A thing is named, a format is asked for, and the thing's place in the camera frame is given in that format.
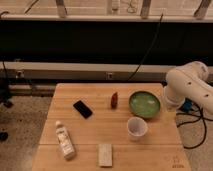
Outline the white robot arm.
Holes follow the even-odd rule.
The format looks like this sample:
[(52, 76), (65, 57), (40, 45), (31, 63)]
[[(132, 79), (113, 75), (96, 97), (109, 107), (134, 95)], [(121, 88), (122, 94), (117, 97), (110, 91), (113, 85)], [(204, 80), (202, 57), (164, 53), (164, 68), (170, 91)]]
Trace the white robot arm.
[(167, 85), (162, 98), (168, 110), (180, 108), (188, 98), (200, 105), (205, 112), (213, 114), (213, 87), (206, 83), (208, 67), (194, 61), (169, 70), (166, 74)]

